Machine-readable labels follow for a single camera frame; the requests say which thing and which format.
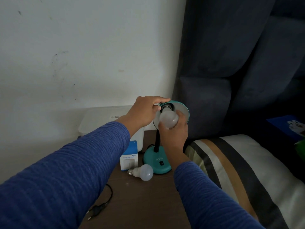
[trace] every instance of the right hand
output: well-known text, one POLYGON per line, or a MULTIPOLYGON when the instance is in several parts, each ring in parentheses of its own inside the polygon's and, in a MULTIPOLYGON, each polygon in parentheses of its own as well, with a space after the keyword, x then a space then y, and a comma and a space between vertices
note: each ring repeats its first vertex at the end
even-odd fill
POLYGON ((177 110, 179 120, 177 125, 172 129, 167 129, 162 122, 159 123, 159 132, 162 146, 165 150, 179 150, 182 152, 184 143, 188 138, 188 124, 185 115, 177 110))

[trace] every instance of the white wall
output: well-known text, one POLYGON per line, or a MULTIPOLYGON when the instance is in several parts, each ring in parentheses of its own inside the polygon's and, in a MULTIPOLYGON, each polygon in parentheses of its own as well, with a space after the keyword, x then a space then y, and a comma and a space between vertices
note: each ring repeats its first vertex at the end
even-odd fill
POLYGON ((0 183, 87 108, 171 96, 186 0, 0 0, 0 183))

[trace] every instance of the plastic container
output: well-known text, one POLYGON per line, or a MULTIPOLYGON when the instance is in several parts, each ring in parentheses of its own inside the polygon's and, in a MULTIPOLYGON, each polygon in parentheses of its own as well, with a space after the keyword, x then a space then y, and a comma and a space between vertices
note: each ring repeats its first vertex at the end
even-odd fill
MULTIPOLYGON (((81 136, 84 136, 102 125, 115 121, 120 116, 126 115, 132 106, 114 106, 114 107, 101 107, 101 108, 90 108, 83 120, 81 121, 78 131, 81 136)), ((144 127, 139 129, 131 141, 137 141, 138 152, 143 148, 143 137, 144 137, 144 127)))

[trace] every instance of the lamp base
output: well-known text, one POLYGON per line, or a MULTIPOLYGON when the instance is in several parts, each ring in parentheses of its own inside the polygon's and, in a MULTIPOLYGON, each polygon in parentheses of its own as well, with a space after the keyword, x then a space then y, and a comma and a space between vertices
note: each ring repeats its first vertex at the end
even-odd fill
POLYGON ((158 152, 153 150, 154 147, 155 146, 151 146, 146 150, 143 157, 143 163, 150 165, 155 174, 164 174, 170 172, 170 163, 167 160, 163 146, 160 146, 158 152))

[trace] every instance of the lamp shade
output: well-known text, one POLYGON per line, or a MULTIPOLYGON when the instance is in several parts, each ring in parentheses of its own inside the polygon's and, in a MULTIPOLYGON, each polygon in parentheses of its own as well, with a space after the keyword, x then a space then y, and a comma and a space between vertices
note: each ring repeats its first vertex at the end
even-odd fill
POLYGON ((161 111, 158 111, 156 113, 156 117, 152 121, 156 129, 159 129, 158 124, 159 124, 160 115, 162 113, 162 109, 165 107, 170 107, 172 111, 176 111, 176 110, 181 111, 186 116, 186 123, 189 122, 190 113, 188 108, 183 103, 179 101, 171 100, 169 102, 160 104, 160 106, 161 106, 161 111))

